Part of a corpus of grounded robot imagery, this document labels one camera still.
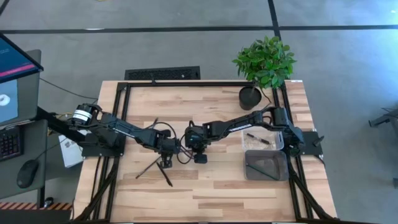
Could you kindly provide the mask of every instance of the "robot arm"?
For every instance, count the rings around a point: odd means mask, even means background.
[[[117,143],[117,133],[129,136],[144,148],[159,153],[162,156],[163,168],[171,167],[173,154],[180,152],[179,141],[176,137],[170,138],[169,130],[159,131],[153,128],[154,125],[155,123],[147,128],[139,128],[110,113],[103,112],[98,105],[91,104],[79,105],[71,120],[72,127],[91,131],[98,136],[100,143],[109,147]]]
[[[271,122],[264,121],[264,113],[271,113]],[[190,121],[185,130],[185,145],[192,149],[196,163],[207,163],[204,155],[205,148],[213,141],[219,141],[230,133],[252,126],[261,126],[270,131],[282,131],[285,145],[290,150],[299,151],[304,146],[304,138],[300,128],[296,128],[289,121],[285,108],[268,107],[254,111],[251,114],[232,119],[230,121],[212,121],[196,126]]]

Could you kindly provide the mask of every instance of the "wooden table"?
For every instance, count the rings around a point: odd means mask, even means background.
[[[98,104],[112,112],[118,82],[102,84]],[[286,81],[294,124],[303,131],[314,128],[304,85]],[[190,120],[196,124],[237,118],[249,111],[239,107],[241,87],[133,87],[127,122],[145,127],[159,121],[170,123],[180,138]],[[271,89],[265,94],[272,100]],[[119,117],[123,107],[121,96]],[[280,104],[283,105],[281,93]],[[253,110],[266,105],[262,99]],[[289,182],[245,180],[241,132],[230,134],[206,149],[207,164],[180,164],[166,169],[174,187],[167,185],[160,170],[153,166],[139,179],[135,176],[159,155],[128,139],[125,155],[120,160],[112,222],[269,222],[294,221]],[[336,216],[325,168],[313,156],[302,156],[308,189],[318,203]],[[75,199],[75,214],[80,214],[90,201],[97,158],[84,161]],[[302,194],[298,190],[302,216],[305,217]],[[104,217],[103,200],[100,217]]]

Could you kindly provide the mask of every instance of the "keyboard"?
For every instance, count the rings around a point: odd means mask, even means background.
[[[21,137],[18,126],[0,131],[0,161],[22,155]]]
[[[150,68],[126,70],[125,80],[199,80],[200,68],[175,67],[175,68]]]

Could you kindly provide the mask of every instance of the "computer mouse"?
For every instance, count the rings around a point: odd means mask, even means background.
[[[39,162],[35,159],[28,160],[22,165],[17,175],[18,187],[24,189],[29,187],[35,178]]]

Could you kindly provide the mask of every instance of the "monitor screen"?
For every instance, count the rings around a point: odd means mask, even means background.
[[[0,35],[0,83],[37,73],[42,67]]]

